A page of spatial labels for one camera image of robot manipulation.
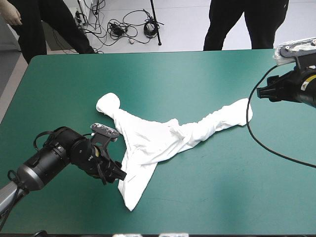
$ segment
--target tripod leg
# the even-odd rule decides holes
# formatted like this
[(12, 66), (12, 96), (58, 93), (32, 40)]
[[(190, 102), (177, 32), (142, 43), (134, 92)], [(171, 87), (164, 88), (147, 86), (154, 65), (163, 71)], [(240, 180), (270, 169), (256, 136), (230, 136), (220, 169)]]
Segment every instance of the tripod leg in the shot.
[(154, 3), (153, 0), (150, 0), (150, 3), (152, 5), (152, 10), (153, 10), (153, 15), (154, 15), (154, 24), (155, 27), (157, 27), (157, 37), (158, 37), (158, 45), (161, 45), (161, 41), (160, 41), (160, 35), (159, 35), (159, 29), (158, 29), (158, 23), (157, 23), (157, 18), (156, 18), (156, 13), (155, 13), (155, 9), (154, 9)]

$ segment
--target robotic arm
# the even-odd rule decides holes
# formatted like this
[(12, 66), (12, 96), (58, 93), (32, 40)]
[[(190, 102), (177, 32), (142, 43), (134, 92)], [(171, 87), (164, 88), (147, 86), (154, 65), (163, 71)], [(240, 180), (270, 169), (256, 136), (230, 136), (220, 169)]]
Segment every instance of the robotic arm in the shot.
[(296, 66), (281, 77), (269, 77), (268, 86), (257, 89), (258, 97), (316, 107), (316, 38), (281, 44), (276, 49), (275, 59), (278, 66), (292, 62)]
[[(120, 169), (121, 163), (111, 160), (107, 150), (109, 142), (116, 141), (119, 133), (99, 123), (94, 123), (91, 129), (91, 139), (68, 127), (39, 134), (34, 141), (38, 152), (17, 169), (19, 182), (13, 180), (0, 190), (0, 219), (10, 205), (15, 205), (31, 191), (41, 190), (69, 163), (101, 179), (104, 185), (116, 179), (124, 180), (126, 173)], [(39, 150), (36, 140), (46, 134), (49, 137)], [(18, 185), (20, 189), (12, 203)]]

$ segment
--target person's leg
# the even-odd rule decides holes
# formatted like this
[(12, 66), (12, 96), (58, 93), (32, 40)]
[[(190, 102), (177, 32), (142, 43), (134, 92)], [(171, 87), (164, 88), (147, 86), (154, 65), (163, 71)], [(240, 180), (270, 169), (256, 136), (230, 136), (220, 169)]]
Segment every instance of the person's leg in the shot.
[(204, 41), (204, 51), (222, 50), (227, 33), (244, 11), (244, 0), (211, 0), (210, 26)]
[(62, 0), (39, 0), (41, 18), (55, 29), (78, 53), (94, 53)]
[(21, 26), (11, 26), (19, 35), (19, 45), (27, 63), (41, 54), (46, 54), (46, 42), (41, 25), (38, 0), (8, 0), (21, 14)]
[(276, 31), (284, 22), (288, 0), (248, 0), (245, 20), (252, 49), (273, 48)]

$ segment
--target gray wall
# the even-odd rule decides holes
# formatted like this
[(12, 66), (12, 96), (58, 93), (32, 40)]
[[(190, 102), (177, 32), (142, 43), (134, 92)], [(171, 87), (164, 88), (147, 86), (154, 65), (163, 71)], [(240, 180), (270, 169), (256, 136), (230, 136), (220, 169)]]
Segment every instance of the gray wall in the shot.
[(17, 35), (14, 35), (4, 19), (0, 16), (0, 50), (20, 49)]

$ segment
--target crumpled fabric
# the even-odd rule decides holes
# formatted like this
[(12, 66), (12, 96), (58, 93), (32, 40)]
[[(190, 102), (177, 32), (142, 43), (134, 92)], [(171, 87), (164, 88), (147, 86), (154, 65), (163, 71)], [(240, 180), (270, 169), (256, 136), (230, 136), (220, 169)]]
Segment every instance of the crumpled fabric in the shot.
[[(97, 102), (97, 111), (114, 120), (126, 143), (121, 169), (127, 175), (124, 181), (119, 180), (118, 183), (126, 207), (130, 211), (134, 209), (158, 162), (193, 148), (217, 131), (235, 125), (244, 126), (247, 103), (248, 99), (241, 99), (199, 122), (179, 125), (175, 118), (165, 123), (141, 119), (120, 109), (120, 101), (115, 94), (102, 96)], [(251, 118), (252, 109), (249, 107), (249, 120)]]

